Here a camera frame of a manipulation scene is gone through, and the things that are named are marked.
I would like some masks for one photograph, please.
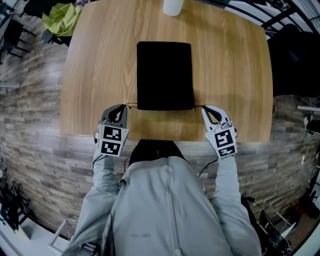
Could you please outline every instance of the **chair leg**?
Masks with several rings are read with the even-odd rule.
[[[9,54],[10,54],[10,55],[13,55],[13,56],[16,56],[16,57],[19,57],[19,58],[22,59],[22,57],[21,57],[20,55],[18,55],[18,54],[15,54],[15,53],[12,53],[12,52],[9,52]]]
[[[16,46],[15,48],[17,48],[18,50],[24,51],[24,52],[26,52],[26,53],[30,53],[30,51],[28,51],[28,50],[26,50],[26,49],[23,49],[23,48],[20,48],[20,47],[18,47],[18,46]]]
[[[30,32],[29,30],[26,30],[25,28],[22,29],[22,32],[27,32],[30,35],[36,36],[34,33]]]

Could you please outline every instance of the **sleeve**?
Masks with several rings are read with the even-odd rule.
[[[261,256],[259,237],[241,204],[235,157],[219,158],[218,163],[212,204],[225,239],[235,256]]]
[[[100,153],[95,152],[93,159]],[[62,256],[71,255],[84,243],[95,243],[101,240],[107,219],[119,192],[119,183],[114,174],[113,158],[107,156],[97,160],[93,167],[93,187],[83,199],[79,220],[74,237],[70,240]]]

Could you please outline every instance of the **gray hoodie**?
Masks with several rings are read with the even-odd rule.
[[[117,256],[259,256],[258,235],[241,204],[236,161],[219,158],[212,204],[189,164],[171,156],[133,163],[120,183],[111,157],[94,165],[74,237],[62,256],[88,256],[114,216]]]

